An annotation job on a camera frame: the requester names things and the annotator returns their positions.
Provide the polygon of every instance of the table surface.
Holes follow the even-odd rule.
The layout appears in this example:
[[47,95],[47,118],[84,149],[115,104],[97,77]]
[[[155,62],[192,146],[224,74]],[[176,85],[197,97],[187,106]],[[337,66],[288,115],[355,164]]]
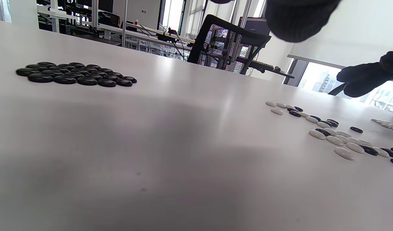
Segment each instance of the table surface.
[[[98,64],[131,88],[32,83],[41,61]],[[365,130],[350,100],[0,22],[0,230],[393,230],[393,164],[354,161],[265,101]]]

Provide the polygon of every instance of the white wall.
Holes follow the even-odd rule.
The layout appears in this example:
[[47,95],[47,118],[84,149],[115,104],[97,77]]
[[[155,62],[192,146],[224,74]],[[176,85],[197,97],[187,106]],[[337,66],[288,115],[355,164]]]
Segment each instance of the white wall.
[[379,61],[393,50],[393,0],[344,0],[315,36],[291,54],[336,67]]
[[10,0],[9,2],[12,23],[38,28],[36,0]]
[[[270,33],[270,36],[272,36],[271,40],[266,44],[264,48],[261,49],[257,61],[270,64],[274,67],[278,66],[281,70],[287,72],[290,62],[292,61],[292,59],[288,58],[287,55],[292,49],[293,43],[285,42],[274,36],[272,33]],[[253,70],[251,76],[278,83],[282,83],[285,79],[284,76],[278,75],[276,73],[267,71],[265,71],[265,73],[261,73],[257,70]]]
[[[157,29],[158,15],[160,13],[160,0],[128,0],[127,20],[135,21],[149,28]],[[120,22],[124,20],[125,0],[114,0],[113,13],[120,16]]]

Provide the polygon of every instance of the black office chair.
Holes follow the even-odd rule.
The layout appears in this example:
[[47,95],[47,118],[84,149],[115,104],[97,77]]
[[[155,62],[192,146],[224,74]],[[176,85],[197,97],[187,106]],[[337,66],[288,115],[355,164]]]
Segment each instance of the black office chair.
[[249,64],[270,39],[269,35],[249,32],[209,14],[192,45],[188,62],[246,74]]

